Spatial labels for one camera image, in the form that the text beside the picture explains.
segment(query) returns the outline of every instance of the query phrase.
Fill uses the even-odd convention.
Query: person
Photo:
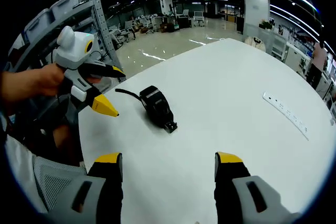
[[[315,43],[313,60],[307,74],[307,82],[316,89],[321,80],[324,67],[327,65],[327,52],[324,49],[324,39],[320,36],[320,42]]]
[[[31,146],[27,145],[27,138],[21,143],[9,134],[8,128],[11,126],[9,116],[14,114],[17,106],[27,99],[38,95],[53,97],[58,94],[65,78],[64,71],[63,68],[53,63],[41,69],[0,73],[1,147],[6,153],[14,179],[39,212],[46,212],[46,208],[39,197],[35,183],[34,158],[41,156],[54,162],[79,166],[82,160],[74,157],[75,152],[81,152],[80,146],[73,144],[76,140],[72,139],[69,126],[61,124],[47,136],[36,134],[31,137],[34,146],[30,148]],[[93,77],[86,77],[86,80],[90,83],[100,81]]]
[[[279,25],[278,34],[284,35],[284,31],[283,31],[281,25]]]

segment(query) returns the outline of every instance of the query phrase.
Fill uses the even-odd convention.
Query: power strip
[[[280,111],[282,114],[284,114],[298,129],[302,132],[302,134],[308,139],[308,129],[304,125],[304,123],[298,119],[297,116],[292,113],[292,111],[287,108],[283,102],[281,102],[279,99],[277,99],[275,96],[273,96],[270,93],[265,92],[262,95],[262,98],[267,101],[268,103],[272,104],[274,108],[276,108],[278,111]]]

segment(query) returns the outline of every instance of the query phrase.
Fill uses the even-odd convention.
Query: metal shelf
[[[30,63],[32,62],[32,57],[38,55],[38,49],[41,47],[48,46],[50,41],[55,41],[58,37],[59,32],[65,25],[70,25],[76,21],[76,17],[91,16],[91,7],[93,6],[93,1],[86,2],[82,5],[77,6],[70,12],[64,14],[61,19],[58,19],[50,24],[25,50],[23,55],[18,60],[17,64],[14,67],[14,72],[19,72],[26,70]]]
[[[81,31],[83,28],[86,28],[87,26],[91,25],[93,23],[93,18],[90,17],[87,20],[84,20],[79,24],[79,26],[72,27],[74,31]]]

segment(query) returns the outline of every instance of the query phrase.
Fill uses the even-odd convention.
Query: white table
[[[169,134],[142,104],[106,93],[120,116],[87,107],[79,131],[87,170],[103,154],[123,154],[123,223],[214,223],[215,152],[233,153],[281,194],[291,212],[304,211],[327,176],[336,126],[318,94],[272,56],[233,39],[201,46],[155,65],[118,88],[154,85],[166,96],[178,129]],[[262,99],[276,95],[303,121],[309,141]]]

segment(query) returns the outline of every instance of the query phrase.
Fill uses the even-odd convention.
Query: white equipment
[[[204,26],[203,12],[194,11],[194,26]]]
[[[330,113],[334,120],[336,121],[336,102],[334,102],[330,108]]]
[[[146,32],[147,33],[153,33],[154,30],[153,30],[153,23],[151,21],[151,19],[147,19],[146,17],[143,17],[141,18],[140,22],[142,23],[143,27],[146,27],[148,28],[148,31]]]
[[[266,47],[265,47],[265,44],[264,42],[257,38],[257,37],[247,37],[245,39],[245,44],[248,44],[250,46],[253,46],[255,48],[258,48],[259,50],[263,51],[263,52],[266,52]]]
[[[71,82],[73,97],[98,113],[118,116],[118,111],[109,100],[82,76],[82,74],[95,74],[106,77],[125,77],[119,68],[89,58],[93,52],[94,39],[93,34],[73,31],[70,26],[64,27],[57,38],[59,47],[53,50],[55,62],[66,69],[64,75]]]
[[[287,46],[287,56],[285,56],[285,64],[295,72],[301,71],[301,59],[304,59],[304,54],[295,47]]]
[[[176,14],[177,17],[188,17],[189,18],[189,9],[184,9],[181,14]]]
[[[332,80],[328,78],[324,73],[322,73],[320,82],[316,87],[316,92],[321,98],[326,96],[325,94],[329,91],[329,86],[331,82]]]
[[[155,31],[160,30],[160,25],[162,24],[162,17],[152,17],[153,29]]]
[[[129,35],[131,33],[134,34],[134,30],[133,30],[132,27],[129,27],[129,28],[125,27],[125,29],[120,29],[120,24],[118,24],[118,27],[116,27],[116,26],[110,27],[110,32],[109,32],[109,34],[112,36],[112,38],[115,39],[118,42],[118,44],[120,44],[120,46],[124,42],[129,41]]]

